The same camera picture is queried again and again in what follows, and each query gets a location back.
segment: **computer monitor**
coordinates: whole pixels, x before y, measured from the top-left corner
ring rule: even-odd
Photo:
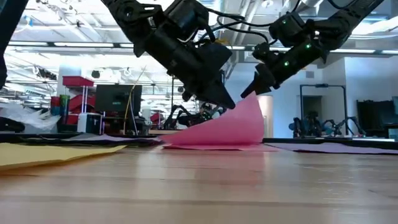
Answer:
[[[96,111],[125,112],[132,85],[97,85],[95,97]],[[141,110],[142,85],[136,85],[132,92],[132,110],[135,116]]]

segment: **yellow paper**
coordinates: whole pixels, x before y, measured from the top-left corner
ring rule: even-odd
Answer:
[[[0,143],[0,170],[64,162],[85,156],[112,153],[124,147],[126,146],[90,149],[88,147],[23,146]]]

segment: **black cable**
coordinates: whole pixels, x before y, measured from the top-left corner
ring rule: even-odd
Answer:
[[[206,33],[209,35],[210,41],[216,41],[216,37],[214,36],[213,30],[210,28],[210,26],[206,26],[205,29]]]
[[[197,29],[197,30],[193,33],[193,35],[191,36],[191,38],[190,38],[189,40],[193,40],[193,39],[197,36],[198,32],[199,32],[199,30]]]
[[[223,25],[221,25],[221,26],[212,28],[211,32],[218,31],[218,30],[220,30],[220,29],[222,29],[222,28],[225,28],[225,27],[235,26],[235,25],[240,24],[240,23],[241,23],[241,21],[236,21],[236,22],[230,22],[230,23],[227,23],[227,24],[223,24]],[[196,44],[200,44],[200,42],[201,42],[207,35],[208,35],[208,32],[206,32],[205,34],[203,34],[203,35],[200,37],[199,41],[196,42]]]
[[[301,0],[297,0],[296,5],[294,6],[292,12],[296,11],[297,7],[299,6]]]
[[[268,26],[270,26],[272,23],[269,23],[269,24],[253,24],[253,23],[250,23],[250,22],[246,22],[245,21],[245,17],[243,17],[243,16],[240,16],[240,15],[236,15],[236,14],[228,14],[228,13],[223,13],[223,12],[219,12],[219,11],[216,11],[216,10],[214,10],[214,9],[209,9],[209,8],[207,8],[207,10],[209,11],[209,12],[212,12],[212,13],[214,13],[214,14],[217,14],[217,15],[219,15],[220,17],[227,17],[227,18],[230,18],[230,19],[233,19],[233,20],[235,20],[235,21],[239,21],[239,22],[241,22],[242,24],[246,24],[246,25],[248,25],[248,26],[253,26],[253,27],[268,27]]]
[[[338,6],[333,0],[328,0],[328,2],[336,9],[346,9],[347,7],[349,7],[350,5],[352,5],[354,2],[356,2],[357,0],[352,0],[350,3],[348,3],[346,6]]]
[[[221,18],[221,16],[218,16],[218,17],[217,17],[217,23],[218,23],[220,26],[225,25],[225,24],[223,24],[223,23],[220,21],[220,18]],[[267,36],[264,35],[264,34],[262,34],[262,33],[260,33],[260,32],[247,31],[247,30],[239,30],[239,29],[235,29],[235,28],[232,28],[232,27],[225,27],[225,28],[227,28],[227,29],[229,29],[229,30],[231,30],[231,31],[241,32],[241,33],[244,33],[244,34],[254,34],[254,35],[258,35],[258,36],[264,38],[264,39],[266,40],[266,42],[268,43],[268,38],[267,38]]]
[[[273,41],[271,41],[271,43],[269,43],[269,45],[271,46],[272,44],[276,43],[278,41],[278,39],[275,39]]]
[[[214,10],[214,9],[207,8],[207,11],[212,12],[214,14],[217,14],[217,15],[219,15],[221,17],[228,17],[228,18],[235,19],[235,20],[244,20],[245,19],[244,16],[241,16],[241,15],[223,13],[223,12],[220,12],[220,11],[217,11],[217,10]]]

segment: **pink paper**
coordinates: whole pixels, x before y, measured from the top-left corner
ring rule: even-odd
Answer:
[[[240,101],[235,109],[228,110],[217,119],[160,138],[174,147],[191,146],[193,149],[213,146],[225,149],[233,145],[259,144],[263,136],[264,120],[256,94],[252,93]]]
[[[196,149],[196,150],[240,150],[240,151],[257,151],[257,152],[277,152],[278,148],[272,146],[265,146],[263,144],[250,144],[250,145],[191,145],[191,146],[164,146],[164,149]]]

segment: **workbench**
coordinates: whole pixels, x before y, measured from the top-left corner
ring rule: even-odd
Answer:
[[[397,223],[396,156],[126,148],[0,172],[4,224]]]

